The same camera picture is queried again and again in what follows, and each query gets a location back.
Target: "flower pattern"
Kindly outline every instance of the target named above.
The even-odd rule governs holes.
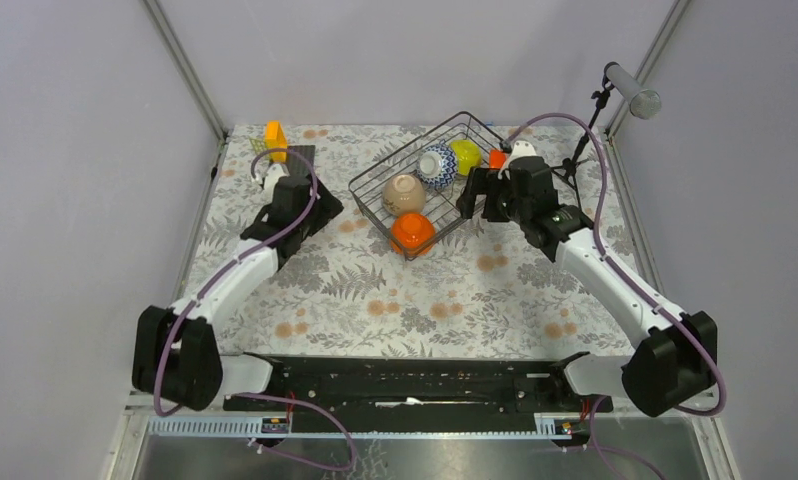
[[[507,135],[508,127],[493,127]],[[571,275],[529,246],[513,224],[465,222],[428,254],[406,262],[361,215],[349,180],[403,143],[419,126],[285,127],[291,144],[316,146],[316,170],[345,210],[305,241],[230,319],[215,322],[222,353],[558,359],[579,351],[631,352],[602,305]],[[227,146],[187,281],[202,285],[269,201],[250,181],[250,138],[238,125]],[[523,138],[551,164],[569,155],[578,127],[532,127]],[[596,158],[592,147],[583,158]],[[578,173],[585,212],[599,200],[596,162]],[[556,179],[562,203],[572,191]],[[634,245],[612,184],[601,228],[634,267]]]

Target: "metal basket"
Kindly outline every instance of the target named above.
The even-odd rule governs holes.
[[[469,112],[459,112],[406,143],[349,182],[349,191],[352,192],[352,197],[358,204],[358,208],[361,209],[361,213],[370,219],[387,241],[402,250],[406,260],[413,260],[429,246],[439,242],[466,221],[461,218],[455,204],[464,190],[467,178],[459,175],[450,186],[440,190],[426,187],[427,201],[422,214],[434,225],[435,235],[432,239],[413,249],[406,248],[397,242],[396,237],[390,232],[390,227],[396,217],[382,205],[384,185],[394,175],[412,173],[423,149],[429,145],[440,142],[449,144],[454,140],[461,139],[470,140],[481,149],[482,166],[485,167],[488,166],[490,151],[499,148],[499,142],[502,141],[502,137],[494,133],[478,118]],[[479,197],[475,212],[480,212],[483,206],[484,197]]]

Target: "bowl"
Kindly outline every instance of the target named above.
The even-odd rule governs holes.
[[[446,188],[458,174],[458,158],[445,143],[429,145],[417,159],[414,173],[431,188]]]
[[[400,215],[399,218],[393,222],[390,233],[393,234],[393,237],[402,247],[409,250],[408,254],[414,257],[428,253],[429,250],[434,247],[434,243],[432,242],[431,245],[424,248],[422,251],[414,251],[414,249],[420,245],[434,238],[434,225],[432,225],[424,215],[419,213]],[[393,241],[390,242],[390,246],[400,255],[405,253],[402,251],[402,248]]]
[[[382,204],[391,215],[420,213],[425,207],[425,188],[420,180],[407,173],[396,175],[384,184]]]
[[[458,175],[467,176],[470,169],[481,165],[481,149],[472,140],[455,140],[449,144],[458,157]]]

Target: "gray wall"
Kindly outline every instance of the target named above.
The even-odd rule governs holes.
[[[434,124],[466,109],[510,125],[590,115],[602,67],[636,70],[673,0],[161,3],[229,124]]]
[[[0,478],[89,479],[215,149],[138,1],[0,1]]]
[[[798,0],[693,2],[618,137],[668,292],[720,327],[746,479],[798,478]]]

